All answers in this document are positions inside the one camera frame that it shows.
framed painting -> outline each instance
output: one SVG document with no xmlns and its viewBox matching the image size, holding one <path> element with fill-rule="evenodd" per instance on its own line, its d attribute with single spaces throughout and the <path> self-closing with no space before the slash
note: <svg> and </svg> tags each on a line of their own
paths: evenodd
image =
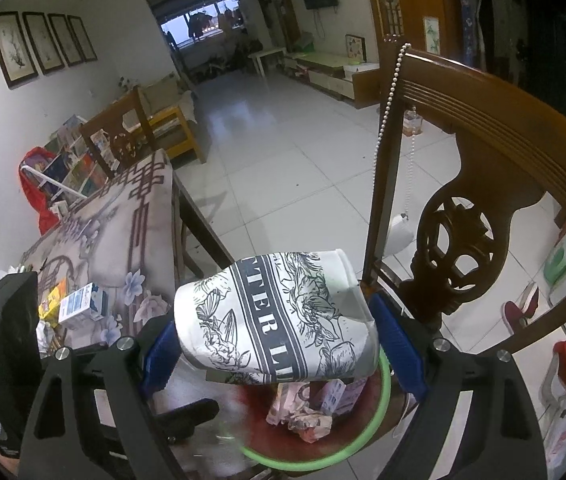
<svg viewBox="0 0 566 480">
<path fill-rule="evenodd" d="M 9 88 L 38 76 L 18 12 L 0 12 L 0 69 Z"/>
<path fill-rule="evenodd" d="M 52 26 L 52 31 L 61 48 L 63 57 L 67 66 L 78 65 L 83 62 L 82 52 L 79 49 L 78 43 L 74 35 L 70 31 L 70 26 L 67 23 L 67 18 L 64 14 L 48 14 L 49 23 Z"/>
<path fill-rule="evenodd" d="M 43 74 L 49 74 L 65 67 L 58 51 L 47 20 L 42 12 L 23 12 L 23 22 L 28 33 L 29 43 Z"/>
<path fill-rule="evenodd" d="M 367 61 L 367 52 L 365 51 L 365 38 L 354 36 L 353 34 L 345 35 L 345 46 L 348 50 L 348 57 L 359 63 Z"/>
<path fill-rule="evenodd" d="M 441 34 L 438 28 L 438 18 L 423 16 L 425 29 L 425 49 L 432 54 L 441 54 Z"/>
<path fill-rule="evenodd" d="M 83 59 L 85 61 L 96 61 L 98 57 L 96 57 L 96 52 L 94 52 L 94 47 L 92 46 L 90 37 L 87 35 L 82 19 L 80 19 L 79 16 L 70 16 L 68 14 L 67 21 L 70 23 L 70 29 L 74 34 L 74 38 L 78 41 Z"/>
</svg>

carved wooden chair back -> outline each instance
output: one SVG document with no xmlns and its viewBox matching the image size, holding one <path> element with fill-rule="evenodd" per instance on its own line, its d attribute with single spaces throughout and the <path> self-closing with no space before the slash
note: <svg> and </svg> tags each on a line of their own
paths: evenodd
<svg viewBox="0 0 566 480">
<path fill-rule="evenodd" d="M 402 44 L 399 38 L 387 37 L 382 45 L 381 110 Z M 461 170 L 425 206 L 416 233 L 413 279 L 401 281 L 382 259 L 403 113 L 412 106 L 425 120 L 456 134 Z M 508 254 L 515 211 L 538 202 L 546 190 L 566 208 L 566 118 L 499 78 L 409 49 L 402 59 L 374 178 L 362 286 L 373 290 L 376 280 L 382 279 L 415 318 L 437 328 L 441 314 L 451 314 L 479 298 L 496 281 Z M 447 232 L 446 250 L 438 243 L 441 229 Z M 477 265 L 466 274 L 457 266 L 463 254 Z M 499 348 L 515 352 L 565 322 L 566 297 L 487 352 Z"/>
<path fill-rule="evenodd" d="M 159 149 L 156 143 L 156 138 L 147 121 L 147 116 L 143 111 L 141 105 L 140 95 L 138 93 L 138 86 L 132 88 L 118 101 L 115 101 L 103 111 L 101 111 L 94 118 L 90 119 L 87 123 L 80 127 L 80 134 L 85 140 L 90 153 L 93 154 L 95 161 L 101 166 L 105 174 L 112 178 L 114 172 L 109 167 L 109 164 L 103 159 L 100 150 L 94 145 L 92 135 L 99 130 L 105 132 L 109 140 L 109 145 L 114 157 L 120 162 L 119 168 L 126 170 L 135 162 L 138 162 L 143 157 L 136 141 L 136 136 L 127 131 L 123 124 L 123 116 L 128 112 L 135 110 L 138 120 L 141 124 L 141 131 L 145 136 L 147 143 L 152 150 Z"/>
</svg>

red bag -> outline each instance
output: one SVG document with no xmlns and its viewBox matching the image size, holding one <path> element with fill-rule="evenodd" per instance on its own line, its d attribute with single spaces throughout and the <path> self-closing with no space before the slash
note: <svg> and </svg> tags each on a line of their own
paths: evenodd
<svg viewBox="0 0 566 480">
<path fill-rule="evenodd" d="M 52 152 L 48 152 L 45 148 L 37 146 L 27 152 L 23 158 L 23 162 L 36 155 L 48 158 L 50 162 L 54 160 L 55 157 Z M 23 188 L 25 198 L 28 199 L 29 205 L 38 213 L 38 229 L 41 235 L 44 235 L 58 224 L 58 218 L 47 208 L 47 196 L 45 193 L 38 189 L 38 186 L 28 178 L 20 168 L 20 165 L 18 166 L 18 178 L 20 179 L 20 186 Z"/>
</svg>

printed fabric bag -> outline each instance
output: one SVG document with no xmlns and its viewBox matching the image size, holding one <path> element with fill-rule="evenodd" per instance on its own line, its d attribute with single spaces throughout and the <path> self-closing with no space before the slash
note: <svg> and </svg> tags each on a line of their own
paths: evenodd
<svg viewBox="0 0 566 480">
<path fill-rule="evenodd" d="M 176 291 L 185 357 L 207 379 L 277 383 L 370 376 L 374 320 L 345 253 L 244 258 Z"/>
</svg>

red shoe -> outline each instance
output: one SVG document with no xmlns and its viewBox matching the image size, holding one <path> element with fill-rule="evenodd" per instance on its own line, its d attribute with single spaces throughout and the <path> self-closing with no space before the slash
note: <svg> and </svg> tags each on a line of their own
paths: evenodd
<svg viewBox="0 0 566 480">
<path fill-rule="evenodd" d="M 520 332 L 527 326 L 527 317 L 513 301 L 506 301 L 503 304 L 502 316 L 505 326 L 512 334 Z"/>
<path fill-rule="evenodd" d="M 536 282 L 529 282 L 521 295 L 521 301 L 518 305 L 519 309 L 527 319 L 532 319 L 536 309 L 538 308 L 538 298 L 541 291 L 538 289 Z"/>
</svg>

